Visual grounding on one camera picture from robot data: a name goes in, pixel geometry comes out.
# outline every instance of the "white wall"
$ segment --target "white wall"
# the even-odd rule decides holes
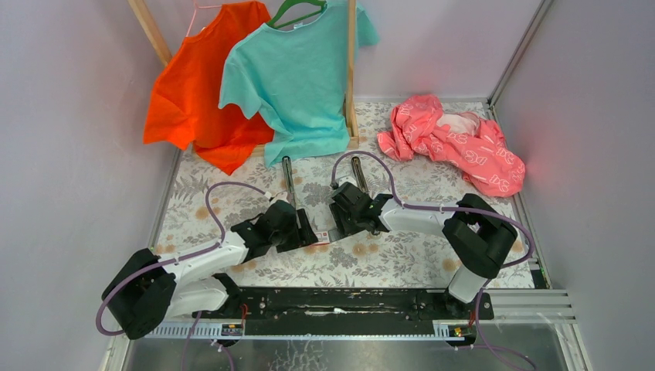
[[[0,5],[0,369],[90,371],[170,169],[141,143],[161,64],[125,0],[36,3]]]
[[[555,2],[498,105],[596,370],[653,369],[655,2]]]
[[[271,16],[282,1],[262,0]],[[360,54],[355,71],[358,97],[407,97],[426,92],[440,97],[488,97],[539,0],[361,0],[360,3],[367,9],[381,39],[376,47]],[[174,53],[191,21],[192,0],[148,0],[148,6]],[[306,10],[312,8],[298,5],[290,12],[307,14]],[[199,11],[192,35],[211,22],[216,13],[214,9]]]

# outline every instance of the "neckline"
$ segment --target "neckline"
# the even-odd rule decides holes
[[[198,32],[197,35],[193,36],[186,36],[182,42],[183,43],[194,43],[200,39],[204,39],[207,35],[212,33],[212,31],[216,28],[216,26],[219,24],[220,20],[223,18],[225,15],[225,8],[230,7],[235,4],[223,4],[221,5],[221,9],[219,9],[219,14],[216,15],[216,18],[214,18],[213,21],[211,21],[204,29],[201,29],[200,32]]]
[[[318,17],[316,17],[316,19],[314,21],[309,22],[307,24],[300,25],[300,26],[298,26],[296,28],[293,28],[293,29],[288,29],[286,31],[283,30],[283,29],[274,29],[273,27],[268,25],[268,22],[264,22],[262,24],[262,27],[263,27],[264,30],[269,31],[269,32],[275,32],[275,33],[281,33],[281,34],[292,33],[292,32],[297,31],[298,29],[303,29],[305,27],[308,27],[308,26],[313,25],[314,23],[320,21],[321,18],[323,18],[323,15],[325,15],[325,13],[328,12],[328,9],[332,7],[332,4],[333,4],[333,2],[328,1],[327,4],[325,5],[325,9],[323,9],[323,12],[321,14],[319,14]]]

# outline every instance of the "pink garment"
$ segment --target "pink garment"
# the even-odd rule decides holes
[[[379,133],[378,144],[396,161],[411,160],[414,152],[448,161],[487,196],[508,197],[523,187],[525,165],[505,148],[496,121],[473,112],[444,114],[439,98],[419,95],[395,107],[391,122],[392,131]]]

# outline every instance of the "red wire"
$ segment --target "red wire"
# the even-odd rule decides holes
[[[248,315],[248,305],[241,304],[241,333],[242,334],[246,330],[246,328],[243,327],[243,324],[246,321],[246,315]]]

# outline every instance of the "floral tablecloth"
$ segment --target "floral tablecloth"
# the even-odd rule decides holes
[[[394,162],[379,150],[375,135],[389,130],[389,113],[395,104],[357,103],[361,150],[370,151],[389,165],[400,197],[407,201],[448,203],[476,189],[462,180],[450,164],[434,163],[417,155],[410,162]],[[446,112],[473,111],[487,116],[482,103],[445,103]],[[328,209],[332,165],[339,155],[293,161],[299,207],[304,207],[314,231],[334,227]],[[360,156],[368,187],[388,192],[387,175],[374,160]],[[351,175],[350,161],[339,165],[339,176]],[[159,234],[158,253],[183,251],[219,235],[205,206],[205,191],[216,182],[247,182],[271,194],[285,190],[282,168],[266,168],[262,158],[249,158],[232,176],[200,159],[191,149],[182,160]],[[226,228],[252,218],[267,208],[258,193],[236,186],[215,189],[212,210]],[[514,217],[510,199],[484,197],[499,213]],[[514,245],[509,260],[524,253]],[[300,248],[284,254],[270,249],[266,256],[230,267],[226,272],[241,286],[445,288],[461,265],[443,237],[394,232],[374,237],[363,232],[329,245]],[[527,263],[504,269],[492,281],[496,288],[533,288]]]

